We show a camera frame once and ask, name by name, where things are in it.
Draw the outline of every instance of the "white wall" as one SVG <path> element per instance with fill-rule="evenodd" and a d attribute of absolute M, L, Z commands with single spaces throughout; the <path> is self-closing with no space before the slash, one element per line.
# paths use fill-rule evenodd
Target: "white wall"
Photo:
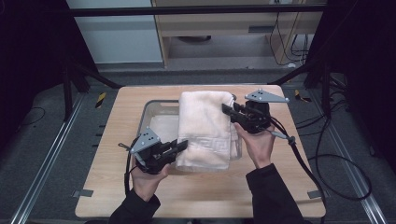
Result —
<path fill-rule="evenodd" d="M 70 8 L 151 7 L 149 0 L 67 0 Z M 76 18 L 95 63 L 161 63 L 153 16 Z"/>

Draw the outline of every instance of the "hand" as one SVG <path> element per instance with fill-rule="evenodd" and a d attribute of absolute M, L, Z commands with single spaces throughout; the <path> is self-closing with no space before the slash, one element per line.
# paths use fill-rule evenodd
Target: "hand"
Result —
<path fill-rule="evenodd" d="M 168 176 L 170 164 L 166 164 L 157 175 L 143 173 L 139 167 L 131 172 L 134 192 L 145 202 L 148 202 L 157 190 L 160 182 Z"/>
<path fill-rule="evenodd" d="M 234 124 L 236 131 L 241 136 L 246 145 L 247 153 L 253 160 L 257 169 L 271 164 L 271 154 L 274 147 L 275 137 L 270 133 L 275 127 L 271 125 L 267 128 L 269 131 L 262 131 L 260 133 L 248 133 L 238 123 Z"/>

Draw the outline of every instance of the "towel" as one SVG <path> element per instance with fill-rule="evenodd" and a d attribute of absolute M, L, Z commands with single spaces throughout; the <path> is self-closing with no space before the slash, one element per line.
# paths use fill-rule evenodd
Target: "towel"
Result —
<path fill-rule="evenodd" d="M 177 141 L 189 141 L 176 159 L 176 168 L 190 172 L 226 170 L 230 160 L 240 158 L 241 139 L 221 110 L 233 105 L 227 91 L 184 91 L 179 98 Z"/>

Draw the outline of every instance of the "person's left hand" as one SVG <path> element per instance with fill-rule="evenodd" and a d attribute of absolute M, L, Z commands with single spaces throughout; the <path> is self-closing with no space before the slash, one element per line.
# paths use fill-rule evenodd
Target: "person's left hand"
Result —
<path fill-rule="evenodd" d="M 157 190 L 160 182 L 168 176 L 170 164 L 166 164 L 157 175 L 143 173 L 136 167 L 131 172 L 134 192 L 145 202 L 148 202 Z"/>

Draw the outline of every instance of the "floor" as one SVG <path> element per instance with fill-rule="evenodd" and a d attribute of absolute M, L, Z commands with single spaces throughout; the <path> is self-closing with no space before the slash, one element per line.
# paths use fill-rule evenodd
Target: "floor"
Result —
<path fill-rule="evenodd" d="M 271 49 L 263 36 L 212 36 L 208 41 L 200 37 L 174 38 L 166 68 L 139 67 L 135 71 L 104 72 L 103 75 L 125 85 L 267 83 L 283 77 L 304 62 L 301 56 L 293 55 L 303 49 L 304 38 L 299 37 L 294 47 L 295 51 L 289 51 L 289 54 L 295 61 L 279 65 L 271 56 Z M 93 79 L 89 81 L 92 84 L 89 93 L 74 92 L 75 102 L 80 101 L 81 104 L 70 127 L 64 127 L 64 106 L 59 104 L 63 101 L 62 86 L 43 91 L 35 98 L 35 108 L 9 144 L 12 153 L 1 158 L 0 223 L 9 223 L 16 215 L 22 220 L 19 223 L 84 222 L 74 215 L 78 198 L 72 195 L 83 187 L 117 96 L 117 90 Z M 297 126 L 304 126 L 308 119 L 321 115 L 320 87 L 305 90 L 303 81 L 304 74 L 301 74 L 282 86 L 285 95 L 291 99 L 290 112 Z M 303 99 L 295 97 L 296 90 Z M 95 108 L 103 91 L 106 92 L 105 102 L 101 108 Z M 332 98 L 333 104 L 344 99 L 342 94 L 335 94 Z M 370 146 L 364 141 L 353 113 L 346 108 L 345 102 L 334 108 L 332 122 L 323 134 L 320 150 L 356 162 L 371 179 L 373 193 L 366 200 L 353 202 L 325 188 L 331 195 L 326 223 L 396 223 L 396 215 L 392 211 L 396 207 L 393 196 L 396 175 L 384 160 L 370 155 Z M 322 119 L 299 129 L 307 157 L 315 155 L 317 132 L 323 125 Z M 66 132 L 66 139 L 57 138 L 60 130 Z M 317 175 L 316 164 L 312 161 L 310 165 Z M 348 162 L 321 159 L 320 171 L 337 192 L 362 195 L 367 191 L 364 176 Z"/>

